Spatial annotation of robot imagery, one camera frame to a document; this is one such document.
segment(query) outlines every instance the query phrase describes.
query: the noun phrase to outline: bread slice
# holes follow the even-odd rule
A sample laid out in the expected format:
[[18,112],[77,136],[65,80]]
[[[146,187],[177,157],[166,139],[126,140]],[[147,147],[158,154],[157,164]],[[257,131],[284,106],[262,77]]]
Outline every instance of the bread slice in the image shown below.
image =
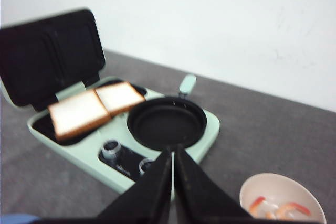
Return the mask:
[[145,101],[129,82],[97,88],[96,92],[111,116],[130,110],[133,106]]
[[111,119],[93,89],[54,103],[48,110],[58,141],[90,131]]

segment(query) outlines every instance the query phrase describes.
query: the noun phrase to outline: gray tablecloth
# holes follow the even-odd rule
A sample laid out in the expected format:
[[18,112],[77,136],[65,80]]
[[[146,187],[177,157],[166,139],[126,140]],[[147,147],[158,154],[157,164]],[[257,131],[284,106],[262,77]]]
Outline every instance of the gray tablecloth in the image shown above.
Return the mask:
[[[177,94],[185,73],[106,51],[101,76],[117,76]],[[220,120],[202,169],[239,201],[253,174],[278,173],[307,187],[328,223],[336,223],[336,113],[197,77],[190,99]],[[1,213],[92,217],[118,194],[36,140],[26,126],[34,110],[1,97]],[[174,206],[170,223],[176,223]]]

